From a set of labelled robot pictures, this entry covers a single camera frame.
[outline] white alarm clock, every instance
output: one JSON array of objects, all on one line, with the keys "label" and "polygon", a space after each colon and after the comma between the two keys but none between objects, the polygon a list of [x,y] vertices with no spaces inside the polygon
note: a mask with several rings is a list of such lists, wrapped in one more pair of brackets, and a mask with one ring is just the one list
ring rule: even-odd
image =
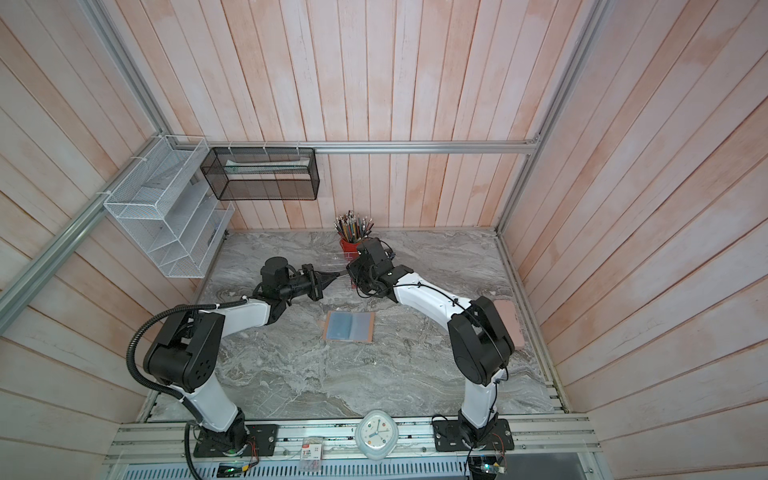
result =
[{"label": "white alarm clock", "polygon": [[381,410],[372,410],[355,429],[360,451],[371,460],[381,460],[395,448],[397,424]]}]

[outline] black mounting plate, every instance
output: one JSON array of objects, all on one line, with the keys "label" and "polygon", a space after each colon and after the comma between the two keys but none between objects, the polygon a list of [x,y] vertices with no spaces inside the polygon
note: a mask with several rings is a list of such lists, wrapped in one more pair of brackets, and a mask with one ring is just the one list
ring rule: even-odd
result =
[{"label": "black mounting plate", "polygon": [[[271,457],[275,453],[275,441],[277,440],[277,425],[272,423],[259,424],[259,425],[246,425],[248,428],[248,439],[256,440],[256,448],[259,453],[259,457]],[[246,446],[245,451],[240,457],[250,457],[250,447]],[[194,447],[194,456],[197,458],[212,458],[221,457],[223,454],[211,448],[211,445],[200,439]]]},{"label": "black mounting plate", "polygon": [[[435,420],[432,422],[432,431],[435,435],[435,450],[438,452],[462,452],[468,450],[462,440],[462,433],[458,428],[458,420]],[[493,428],[478,443],[478,448],[473,450],[504,450],[515,449],[512,441],[512,433],[509,430],[509,422],[504,419],[496,420]]]}]

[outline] white wire mesh basket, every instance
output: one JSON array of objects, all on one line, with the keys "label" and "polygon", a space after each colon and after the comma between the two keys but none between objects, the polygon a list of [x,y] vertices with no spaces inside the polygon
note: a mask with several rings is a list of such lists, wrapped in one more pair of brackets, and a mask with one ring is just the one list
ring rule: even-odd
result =
[{"label": "white wire mesh basket", "polygon": [[186,151],[163,137],[104,202],[165,276],[204,277],[234,213],[192,178],[207,152],[205,140]]}]

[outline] gray marble surface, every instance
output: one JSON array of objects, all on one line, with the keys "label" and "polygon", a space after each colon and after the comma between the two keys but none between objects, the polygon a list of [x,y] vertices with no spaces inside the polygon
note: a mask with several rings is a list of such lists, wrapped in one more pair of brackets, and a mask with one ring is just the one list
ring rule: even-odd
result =
[{"label": "gray marble surface", "polygon": [[[459,296],[511,300],[490,231],[383,231],[403,263]],[[269,257],[286,257],[300,268],[341,270],[338,235],[327,232],[235,233],[214,265],[202,302],[250,293]],[[453,362],[448,333],[410,307],[363,299],[341,277],[313,302],[297,299],[273,325],[223,339],[216,374],[248,419],[360,417],[372,409],[390,415],[455,415],[464,377]],[[330,310],[374,311],[373,344],[323,339]],[[526,347],[509,361],[510,379],[498,387],[501,413],[552,412],[535,354]],[[189,419],[170,396],[160,395],[150,421]]]}]

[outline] wire mesh basket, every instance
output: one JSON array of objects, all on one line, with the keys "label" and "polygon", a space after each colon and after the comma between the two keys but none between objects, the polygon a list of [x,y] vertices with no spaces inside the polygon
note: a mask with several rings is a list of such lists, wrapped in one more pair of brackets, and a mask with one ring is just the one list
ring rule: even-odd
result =
[{"label": "wire mesh basket", "polygon": [[215,147],[200,169],[219,200],[316,200],[312,148]]},{"label": "wire mesh basket", "polygon": [[202,278],[234,213],[193,178],[208,146],[174,149],[161,138],[104,205],[165,276]]}]

